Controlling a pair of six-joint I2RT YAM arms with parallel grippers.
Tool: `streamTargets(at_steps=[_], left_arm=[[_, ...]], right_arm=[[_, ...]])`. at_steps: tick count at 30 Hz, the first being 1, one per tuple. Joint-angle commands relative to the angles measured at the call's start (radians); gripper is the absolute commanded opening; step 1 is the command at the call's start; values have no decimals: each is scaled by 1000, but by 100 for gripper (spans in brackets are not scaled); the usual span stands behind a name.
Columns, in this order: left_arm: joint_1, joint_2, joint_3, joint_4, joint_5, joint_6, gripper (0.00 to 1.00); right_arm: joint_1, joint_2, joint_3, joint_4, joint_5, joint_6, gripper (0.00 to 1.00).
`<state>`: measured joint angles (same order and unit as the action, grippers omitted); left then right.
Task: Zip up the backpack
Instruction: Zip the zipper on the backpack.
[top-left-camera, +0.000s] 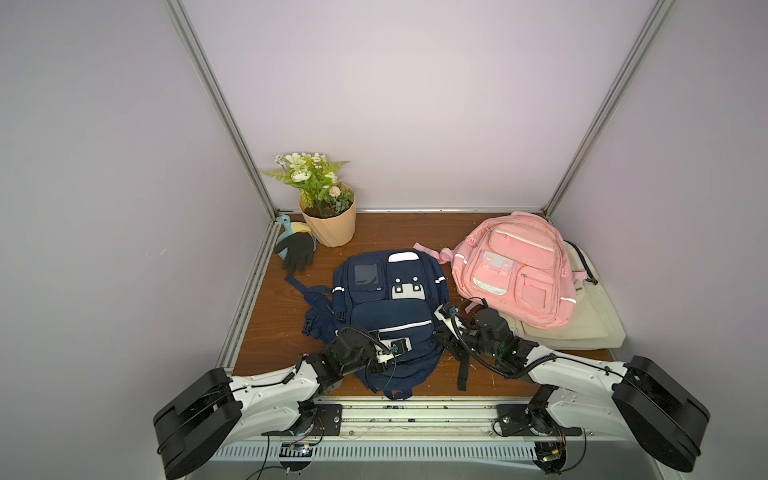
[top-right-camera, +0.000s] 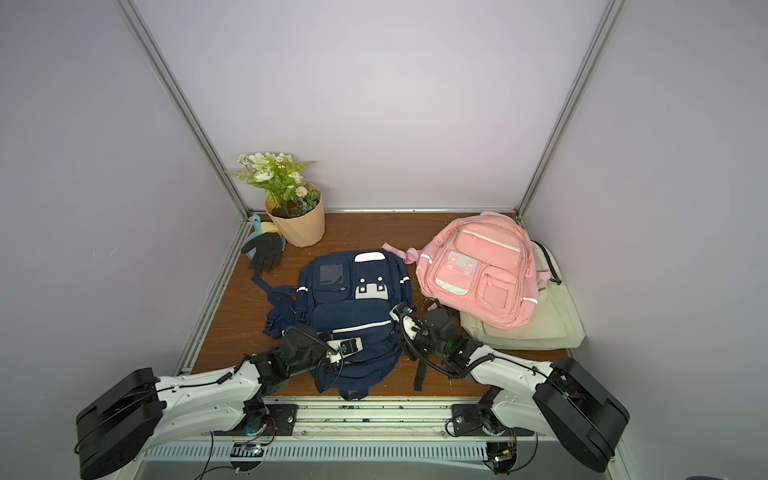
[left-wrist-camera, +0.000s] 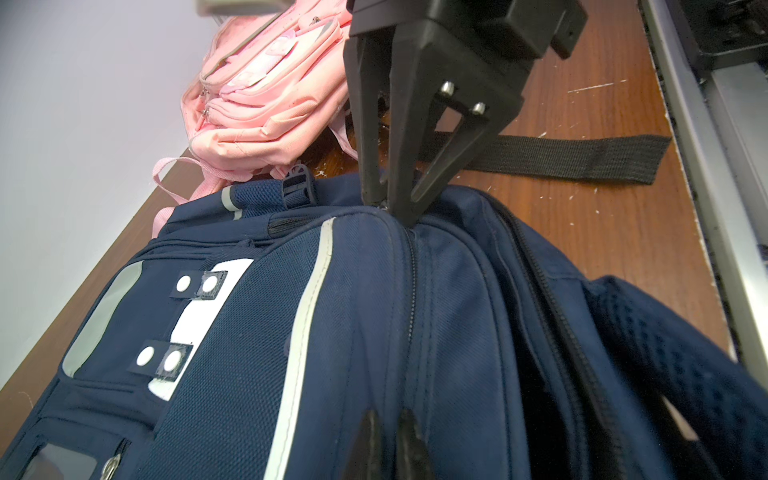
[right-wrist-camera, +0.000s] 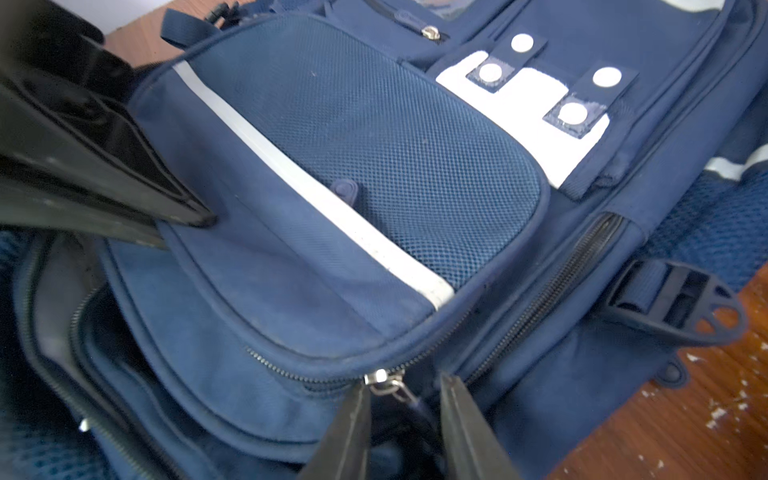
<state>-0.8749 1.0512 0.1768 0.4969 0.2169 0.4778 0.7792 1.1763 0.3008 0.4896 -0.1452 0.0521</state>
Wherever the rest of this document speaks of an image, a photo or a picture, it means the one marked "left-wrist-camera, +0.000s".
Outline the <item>pink backpack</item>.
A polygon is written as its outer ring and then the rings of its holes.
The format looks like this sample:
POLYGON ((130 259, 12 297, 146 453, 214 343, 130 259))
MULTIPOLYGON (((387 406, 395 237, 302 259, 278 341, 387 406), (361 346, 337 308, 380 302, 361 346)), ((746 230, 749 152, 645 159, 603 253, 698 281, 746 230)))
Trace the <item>pink backpack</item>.
POLYGON ((326 130, 358 156, 346 127, 351 22, 344 1, 297 1, 224 22, 181 98, 184 160, 203 175, 192 199, 223 196, 258 175, 284 178, 326 130))

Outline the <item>navy blue backpack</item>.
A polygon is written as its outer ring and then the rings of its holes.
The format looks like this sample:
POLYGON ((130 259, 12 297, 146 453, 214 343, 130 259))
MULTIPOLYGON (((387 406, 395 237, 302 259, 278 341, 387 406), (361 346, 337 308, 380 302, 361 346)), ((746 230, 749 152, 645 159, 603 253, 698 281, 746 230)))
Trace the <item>navy blue backpack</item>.
POLYGON ((177 207, 112 279, 5 479, 382 479, 411 410, 436 479, 763 479, 767 394, 686 320, 585 278, 490 195, 415 225, 354 175, 177 207))

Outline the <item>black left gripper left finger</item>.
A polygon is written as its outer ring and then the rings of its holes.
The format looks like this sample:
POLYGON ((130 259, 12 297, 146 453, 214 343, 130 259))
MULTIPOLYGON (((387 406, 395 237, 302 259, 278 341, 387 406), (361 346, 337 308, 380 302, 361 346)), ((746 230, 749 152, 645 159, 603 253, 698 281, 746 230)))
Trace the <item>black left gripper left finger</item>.
POLYGON ((365 412, 358 433, 352 445, 344 480, 381 480, 383 455, 383 434, 381 421, 374 410, 365 412))

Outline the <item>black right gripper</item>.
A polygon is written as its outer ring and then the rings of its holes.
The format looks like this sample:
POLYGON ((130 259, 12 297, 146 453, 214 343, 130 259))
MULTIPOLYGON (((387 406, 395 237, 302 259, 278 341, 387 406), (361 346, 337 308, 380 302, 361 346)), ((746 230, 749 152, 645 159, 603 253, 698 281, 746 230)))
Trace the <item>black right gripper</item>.
POLYGON ((407 226, 520 113, 530 60, 548 49, 569 58, 588 19, 579 1, 349 1, 347 9, 355 36, 345 43, 344 65, 366 205, 386 198, 378 102, 388 91, 391 68, 387 37, 372 31, 401 24, 392 44, 387 201, 389 212, 407 226), (522 60, 474 49, 459 38, 522 60), (443 107, 460 113, 461 121, 416 179, 416 163, 443 107))

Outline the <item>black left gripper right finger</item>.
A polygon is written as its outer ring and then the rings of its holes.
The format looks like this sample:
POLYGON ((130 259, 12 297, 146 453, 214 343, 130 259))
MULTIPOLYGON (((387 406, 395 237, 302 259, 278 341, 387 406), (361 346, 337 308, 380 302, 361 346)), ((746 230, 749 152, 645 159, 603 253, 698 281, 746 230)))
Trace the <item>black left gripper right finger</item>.
POLYGON ((399 480, 435 480, 427 445, 421 437, 414 413, 401 411, 396 436, 396 478, 399 480))

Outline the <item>cream canvas backpack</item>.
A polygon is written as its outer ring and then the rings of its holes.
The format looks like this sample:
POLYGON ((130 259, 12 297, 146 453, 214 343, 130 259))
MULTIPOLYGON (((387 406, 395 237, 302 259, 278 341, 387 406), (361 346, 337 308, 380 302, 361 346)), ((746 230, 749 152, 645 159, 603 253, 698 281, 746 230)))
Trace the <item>cream canvas backpack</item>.
POLYGON ((592 183, 651 185, 671 139, 636 135, 587 140, 482 135, 468 170, 592 183))

